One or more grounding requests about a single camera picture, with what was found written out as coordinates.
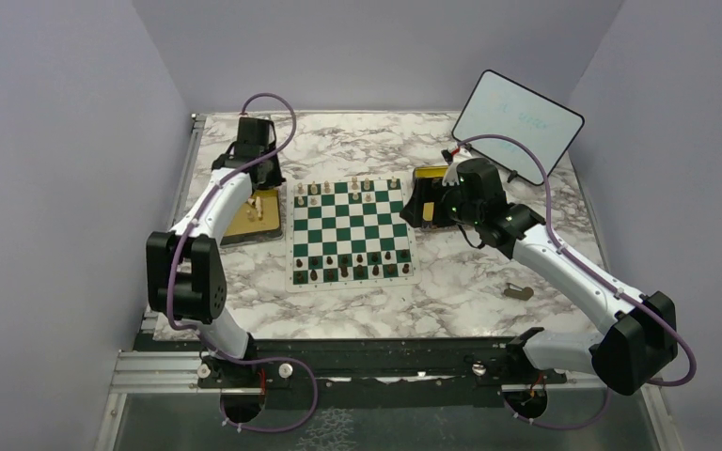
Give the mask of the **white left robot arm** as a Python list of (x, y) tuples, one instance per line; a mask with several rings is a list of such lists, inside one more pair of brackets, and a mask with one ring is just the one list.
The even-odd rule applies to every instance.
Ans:
[(150, 309), (164, 314), (173, 329), (195, 332), (224, 358), (223, 374), (239, 386), (257, 377), (258, 361), (247, 353), (250, 334), (225, 310), (228, 286), (220, 244), (258, 187), (281, 185), (275, 149), (273, 121), (241, 117), (235, 141), (212, 163), (209, 183), (192, 208), (146, 241)]

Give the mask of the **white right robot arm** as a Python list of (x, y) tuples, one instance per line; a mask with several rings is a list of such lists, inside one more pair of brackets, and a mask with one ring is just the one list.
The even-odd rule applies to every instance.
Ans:
[(511, 341), (507, 374), (527, 382), (542, 370), (596, 375), (611, 390), (631, 395), (678, 355), (675, 304), (657, 291), (646, 295), (592, 264), (555, 235), (546, 217), (507, 199), (495, 165), (475, 158), (448, 166), (419, 167), (400, 212), (409, 226), (472, 227), (491, 247), (541, 276), (594, 324), (593, 333), (533, 328)]

